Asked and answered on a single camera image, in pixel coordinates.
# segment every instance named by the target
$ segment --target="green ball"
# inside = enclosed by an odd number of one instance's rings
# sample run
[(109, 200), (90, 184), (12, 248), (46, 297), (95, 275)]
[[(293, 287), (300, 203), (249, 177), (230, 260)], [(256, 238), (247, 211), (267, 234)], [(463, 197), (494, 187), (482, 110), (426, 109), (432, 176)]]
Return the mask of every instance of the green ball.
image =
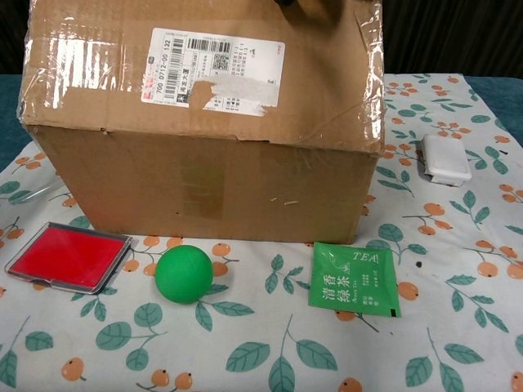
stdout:
[(211, 259), (191, 245), (169, 249), (158, 261), (154, 282), (168, 300), (180, 304), (195, 302), (211, 287)]

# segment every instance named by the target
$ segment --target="tablecloth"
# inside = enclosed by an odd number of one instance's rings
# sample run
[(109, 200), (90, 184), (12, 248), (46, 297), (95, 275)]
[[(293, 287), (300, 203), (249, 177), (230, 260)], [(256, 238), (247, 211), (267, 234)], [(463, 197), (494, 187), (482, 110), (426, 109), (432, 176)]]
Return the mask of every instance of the tablecloth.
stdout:
[[(0, 274), (0, 390), (523, 390), (523, 150), (460, 75), (390, 74), (385, 97), (353, 246), (393, 251), (402, 317), (309, 306), (310, 244), (135, 236), (95, 296)], [(470, 182), (429, 182), (427, 134), (463, 141)], [(47, 221), (89, 227), (65, 187), (20, 203), (55, 176), (33, 143), (0, 175), (2, 267)], [(213, 261), (193, 305), (154, 286), (180, 243)]]

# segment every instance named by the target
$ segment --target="leaf print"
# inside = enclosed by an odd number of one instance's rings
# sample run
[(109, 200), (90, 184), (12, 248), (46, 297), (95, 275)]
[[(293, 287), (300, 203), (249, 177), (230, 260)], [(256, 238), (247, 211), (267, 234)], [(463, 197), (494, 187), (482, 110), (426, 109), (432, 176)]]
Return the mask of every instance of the leaf print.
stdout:
[(276, 286), (278, 286), (278, 275), (273, 272), (269, 275), (269, 278), (265, 279), (265, 289), (271, 294), (276, 289)]
[(517, 348), (517, 351), (523, 355), (523, 335), (519, 335), (517, 338), (516, 338), (516, 348)]
[(477, 323), (482, 328), (485, 328), (487, 325), (487, 318), (485, 317), (485, 312), (482, 308), (477, 308), (476, 312), (474, 313), (474, 319), (476, 319)]
[(201, 302), (198, 302), (196, 305), (195, 313), (198, 324), (207, 329), (209, 332), (212, 331), (211, 315)]
[(337, 370), (336, 359), (317, 341), (297, 341), (296, 350), (302, 362), (309, 368)]
[(147, 303), (134, 312), (134, 322), (140, 327), (153, 327), (162, 321), (163, 312), (158, 304)]
[(523, 229), (521, 227), (517, 227), (517, 226), (505, 226), (507, 229), (513, 231), (514, 233), (516, 234), (521, 234), (523, 235)]
[(287, 275), (296, 276), (296, 275), (299, 275), (302, 271), (303, 271), (303, 267), (296, 267), (296, 268), (291, 269)]
[(465, 206), (469, 208), (474, 207), (474, 205), (476, 204), (476, 196), (472, 191), (468, 190), (465, 193), (465, 196), (463, 196), (463, 203), (465, 204)]
[(472, 296), (471, 297), (475, 302), (479, 302), (481, 304), (493, 304), (494, 300), (488, 296)]
[(144, 370), (147, 363), (149, 363), (149, 353), (142, 348), (131, 351), (125, 360), (127, 367), (134, 371)]
[(507, 130), (507, 128), (501, 123), (501, 121), (499, 121), (499, 118), (496, 118), (494, 120), (494, 124), (496, 124), (496, 127), (503, 129), (504, 131)]
[(377, 166), (376, 172), (378, 172), (379, 174), (381, 174), (385, 177), (396, 178), (396, 174), (392, 170), (387, 169), (386, 167)]
[(225, 284), (213, 284), (205, 293), (206, 296), (211, 296), (213, 294), (217, 294), (218, 292), (224, 292), (227, 290), (229, 286), (226, 286)]
[(19, 190), (12, 194), (7, 201), (12, 205), (28, 203), (31, 201), (31, 198), (25, 198), (28, 194), (31, 194), (30, 190)]
[(450, 106), (446, 105), (446, 104), (441, 104), (440, 105), (443, 109), (445, 110), (448, 110), (449, 112), (455, 112), (456, 110), (452, 109)]
[(386, 243), (382, 239), (373, 239), (369, 241), (366, 245), (367, 249), (377, 249), (377, 250), (387, 250), (391, 248), (389, 243)]
[(29, 351), (45, 350), (52, 347), (53, 340), (51, 335), (49, 335), (47, 332), (31, 332), (28, 336), (25, 337), (25, 348)]
[(111, 323), (96, 336), (96, 345), (102, 350), (117, 350), (131, 339), (131, 326), (124, 322)]
[(448, 279), (447, 282), (453, 284), (459, 284), (462, 286), (472, 284), (476, 281), (476, 278), (469, 275), (454, 275), (452, 278)]
[(107, 309), (105, 305), (100, 301), (95, 306), (95, 317), (98, 321), (105, 321), (105, 316), (107, 315)]
[(468, 214), (468, 211), (461, 204), (459, 204), (457, 202), (453, 202), (453, 201), (451, 201), (450, 204), (452, 205), (452, 207), (456, 208), (458, 211)]
[(95, 298), (94, 300), (89, 301), (86, 303), (82, 310), (80, 310), (80, 317), (84, 317), (89, 314), (89, 312), (94, 308), (95, 304), (98, 302), (98, 300)]
[(427, 249), (425, 249), (424, 247), (422, 247), (421, 245), (417, 244), (417, 243), (411, 243), (410, 245), (407, 246), (407, 248), (411, 251), (411, 252), (414, 252), (418, 255), (426, 255), (427, 254)]
[(270, 347), (265, 343), (247, 341), (239, 345), (227, 359), (228, 372), (248, 372), (269, 358)]
[(112, 295), (116, 294), (117, 292), (118, 292), (118, 289), (112, 288), (112, 287), (106, 287), (101, 291), (101, 293), (104, 294), (105, 296), (112, 296)]
[(89, 220), (87, 219), (87, 217), (85, 215), (82, 215), (82, 216), (77, 216), (76, 218), (74, 218), (71, 222), (69, 222), (69, 225), (73, 226), (73, 227), (80, 227), (83, 229), (88, 229), (89, 226), (91, 225), (91, 223), (89, 222)]
[(394, 133), (396, 135), (396, 139), (406, 139), (406, 138), (408, 138), (408, 136), (405, 135), (402, 131), (392, 130), (392, 133)]
[(478, 154), (476, 154), (474, 151), (471, 151), (469, 149), (466, 149), (465, 152), (467, 153), (467, 155), (470, 155), (471, 157), (481, 158)]
[(427, 108), (423, 105), (410, 105), (410, 108), (412, 110), (417, 110), (418, 112), (424, 112), (425, 110), (427, 110)]
[(390, 223), (379, 226), (378, 235), (387, 241), (393, 241), (395, 243), (398, 243), (403, 239), (401, 229)]
[(216, 312), (224, 314), (225, 316), (245, 316), (254, 313), (254, 310), (248, 306), (237, 302), (216, 302), (212, 304), (212, 307)]
[(20, 188), (20, 182), (18, 181), (8, 181), (0, 185), (0, 194), (12, 194)]
[(293, 283), (291, 282), (291, 279), (289, 279), (287, 277), (284, 278), (284, 289), (289, 294), (293, 294), (294, 293)]
[(0, 359), (0, 381), (16, 388), (16, 365), (18, 358), (13, 350), (7, 351)]
[(305, 288), (306, 290), (310, 290), (311, 289), (311, 285), (309, 283), (306, 283), (306, 282), (302, 282), (300, 280), (297, 280), (296, 281), (296, 284), (301, 287), (301, 288)]
[(454, 293), (452, 294), (452, 307), (454, 309), (454, 312), (459, 312), (461, 309), (463, 309), (465, 303), (463, 301), (463, 297), (457, 290), (454, 290)]
[(476, 170), (486, 169), (487, 168), (487, 162), (485, 160), (483, 160), (483, 159), (480, 159), (479, 161), (477, 161), (474, 164), (474, 167), (476, 168)]
[(441, 383), (445, 392), (463, 392), (463, 381), (460, 375), (449, 365), (440, 363)]
[(478, 114), (476, 116), (472, 116), (471, 121), (475, 124), (487, 123), (488, 121), (490, 121), (490, 117)]
[(387, 188), (393, 188), (393, 189), (398, 189), (398, 190), (409, 190), (409, 188), (407, 188), (406, 186), (404, 186), (402, 184), (396, 184), (394, 182), (390, 182), (390, 181), (386, 181), (386, 180), (378, 180), (378, 182), (381, 185), (386, 186)]
[(485, 152), (487, 153), (487, 155), (489, 155), (491, 158), (494, 158), (494, 159), (497, 159), (499, 158), (499, 152), (490, 147), (489, 145), (485, 147)]
[(413, 110), (408, 110), (408, 109), (399, 110), (398, 114), (401, 117), (415, 117), (416, 116), (416, 112), (414, 112)]
[(276, 359), (269, 373), (269, 388), (271, 392), (294, 391), (294, 370), (283, 355)]
[(480, 209), (480, 211), (476, 214), (476, 217), (474, 218), (474, 223), (481, 223), (484, 221), (487, 216), (490, 214), (490, 209), (488, 207), (483, 207)]
[(483, 362), (483, 358), (476, 351), (465, 345), (449, 343), (445, 346), (445, 351), (450, 358), (459, 363), (469, 364)]
[(503, 175), (508, 173), (508, 167), (500, 160), (494, 160), (492, 165), (494, 166), (495, 171), (497, 171), (499, 174)]
[(279, 271), (284, 266), (284, 258), (281, 255), (276, 255), (270, 265), (274, 271)]
[(432, 374), (432, 362), (428, 357), (412, 358), (405, 369), (407, 386), (418, 386), (427, 382)]
[(465, 109), (465, 108), (471, 108), (472, 105), (467, 105), (467, 104), (458, 104), (456, 102), (453, 102), (452, 104), (449, 104), (450, 106), (454, 106), (456, 108), (460, 108), (460, 109)]
[(76, 292), (74, 293), (73, 295), (73, 298), (71, 298), (72, 301), (76, 301), (76, 300), (79, 300), (80, 298), (83, 298), (85, 296), (85, 294), (82, 294), (80, 292)]
[(391, 102), (393, 102), (393, 100), (385, 100), (387, 108), (396, 110), (396, 107)]
[(503, 332), (508, 332), (507, 326), (504, 324), (504, 322), (495, 314), (489, 313), (485, 311), (487, 315), (487, 319), (496, 327), (501, 329)]
[(401, 180), (403, 182), (409, 182), (410, 181), (410, 175), (409, 175), (409, 173), (407, 171), (403, 170), (401, 172)]

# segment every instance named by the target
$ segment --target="clear plastic tape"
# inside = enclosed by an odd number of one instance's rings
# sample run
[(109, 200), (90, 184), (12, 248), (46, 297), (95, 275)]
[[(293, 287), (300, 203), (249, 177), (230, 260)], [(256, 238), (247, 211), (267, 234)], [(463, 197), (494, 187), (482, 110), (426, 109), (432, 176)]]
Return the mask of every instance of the clear plastic tape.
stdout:
[(361, 38), (369, 55), (369, 75), (361, 105), (360, 121), (374, 139), (384, 137), (383, 127), (383, 35), (382, 2), (373, 2), (371, 15), (354, 15), (360, 27)]
[[(31, 0), (29, 21), (35, 11), (53, 7), (54, 1)], [(361, 150), (382, 153), (384, 115), (382, 1), (358, 0), (356, 3), (360, 3), (361, 7), (354, 7), (354, 19), (369, 59), (369, 73), (361, 102), (347, 108), (336, 118), (304, 131), (299, 136), (298, 145), (307, 147), (311, 140), (322, 139), (324, 134), (329, 132), (331, 122), (339, 123), (346, 115), (349, 115), (351, 118), (357, 118), (361, 124), (364, 144), (373, 146), (372, 149), (367, 149), (360, 145)], [(105, 12), (109, 13), (121, 12), (116, 4), (113, 5), (110, 2), (104, 5), (104, 8)], [(89, 28), (85, 25), (72, 24), (85, 28), (82, 30), (82, 35), (75, 29), (69, 29), (68, 25), (71, 21), (74, 22), (74, 18), (74, 16), (65, 17), (57, 31), (46, 32), (45, 24), (44, 26), (38, 24), (36, 33), (31, 31), (33, 28), (28, 30), (25, 44), (24, 77), (17, 112), (18, 118), (24, 123), (35, 123), (32, 122), (32, 119), (41, 114), (39, 112), (42, 111), (39, 108), (61, 108), (65, 94), (74, 87), (127, 92), (141, 88), (141, 85), (133, 85), (131, 74), (135, 70), (132, 69), (133, 63), (128, 61), (133, 56), (133, 53), (128, 53), (129, 48), (121, 42), (118, 43), (118, 40), (113, 42), (96, 40), (96, 35), (91, 36)], [(106, 36), (107, 31), (110, 31), (111, 28), (105, 26), (104, 29)], [(32, 61), (33, 53), (35, 53), (35, 59)], [(143, 64), (136, 63), (136, 66), (142, 67)], [(351, 149), (347, 145), (348, 143), (350, 142), (340, 138), (334, 147)]]

